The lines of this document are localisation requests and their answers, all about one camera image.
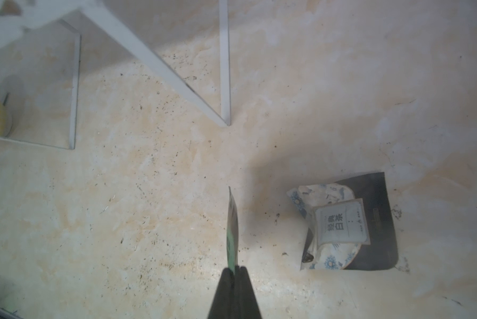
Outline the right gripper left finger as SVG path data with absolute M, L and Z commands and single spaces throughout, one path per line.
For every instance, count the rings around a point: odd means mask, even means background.
M 225 268 L 218 282 L 208 319 L 232 318 L 235 318 L 234 273 L 229 268 Z

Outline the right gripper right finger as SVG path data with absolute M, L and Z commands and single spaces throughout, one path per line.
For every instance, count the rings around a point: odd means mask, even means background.
M 236 318 L 262 319 L 246 267 L 236 267 Z

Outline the small green tea bag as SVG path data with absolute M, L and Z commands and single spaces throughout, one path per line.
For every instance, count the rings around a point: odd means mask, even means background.
M 229 187 L 229 210 L 226 227 L 226 254 L 228 268 L 234 274 L 238 265 L 238 211 L 231 188 Z

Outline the black barcode tea bag top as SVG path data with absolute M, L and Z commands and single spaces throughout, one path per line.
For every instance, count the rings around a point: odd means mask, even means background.
M 303 270 L 383 271 L 398 263 L 383 172 L 298 186 L 287 196 L 308 226 Z

